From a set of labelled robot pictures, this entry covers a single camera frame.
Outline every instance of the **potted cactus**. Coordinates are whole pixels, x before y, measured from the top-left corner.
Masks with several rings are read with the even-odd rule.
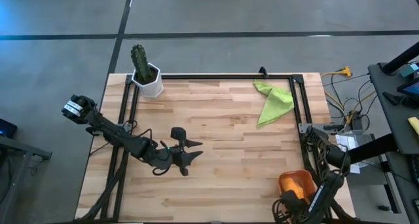
[[[131,50],[134,64],[132,81],[139,87],[145,97],[155,98],[163,92],[162,76],[159,68],[147,61],[145,50],[141,45],[134,45]]]

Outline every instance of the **white label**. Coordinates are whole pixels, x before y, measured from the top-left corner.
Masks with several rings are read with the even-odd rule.
[[[316,193],[316,195],[315,195],[315,197],[314,197],[314,199],[313,199],[310,207],[308,208],[308,212],[311,212],[312,211],[312,209],[314,207],[314,204],[316,203],[317,198],[319,198],[319,195],[320,195],[322,189],[323,189],[323,185],[321,185],[320,188],[319,188],[319,190],[317,191],[317,193]]]
[[[78,104],[72,102],[71,100],[67,102],[67,105],[70,105],[71,107],[81,111],[83,109],[83,107],[79,106]]]
[[[78,112],[77,110],[73,109],[70,105],[65,105],[64,109],[72,112],[73,114],[77,115],[78,117],[80,117],[80,112]]]

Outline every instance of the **black clamp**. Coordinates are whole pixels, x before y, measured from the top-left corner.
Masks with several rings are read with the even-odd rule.
[[[264,79],[269,78],[268,72],[266,72],[266,69],[263,66],[259,69],[259,73],[263,74]]]

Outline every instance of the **desk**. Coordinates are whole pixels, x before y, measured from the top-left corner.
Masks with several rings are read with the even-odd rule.
[[[330,122],[319,73],[303,75],[313,122]],[[112,74],[105,89],[101,112],[113,122],[118,120],[125,79],[126,74]],[[289,89],[287,81],[267,81]],[[139,97],[138,127],[133,134],[152,128],[154,140],[173,145],[170,128],[181,126],[189,139],[203,143],[188,151],[204,153],[193,161],[187,177],[174,166],[156,177],[150,166],[130,157],[120,221],[273,222],[271,205],[279,196],[277,178],[303,168],[301,148],[293,111],[256,129],[266,97],[252,82],[163,80],[165,89],[157,99]],[[302,103],[299,105],[303,116]],[[104,143],[97,137],[92,149]],[[89,159],[76,217],[83,216],[105,188],[111,150],[105,147]],[[335,199],[354,215],[346,183]]]
[[[368,70],[400,152],[386,153],[387,161],[393,172],[411,180],[410,183],[403,178],[393,176],[410,222],[419,223],[419,213],[413,205],[413,200],[419,198],[419,186],[412,180],[408,157],[408,155],[419,154],[419,140],[418,135],[407,121],[409,117],[419,117],[419,111],[402,105],[394,106],[382,95],[383,92],[401,95],[397,92],[397,87],[406,83],[406,79],[402,78],[400,74],[388,76],[381,71],[378,65],[370,65]]]

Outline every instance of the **cactus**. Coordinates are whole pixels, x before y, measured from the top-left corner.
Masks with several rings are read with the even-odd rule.
[[[150,83],[154,81],[153,73],[149,67],[143,46],[134,45],[132,47],[131,59],[137,72],[137,81],[140,83]]]

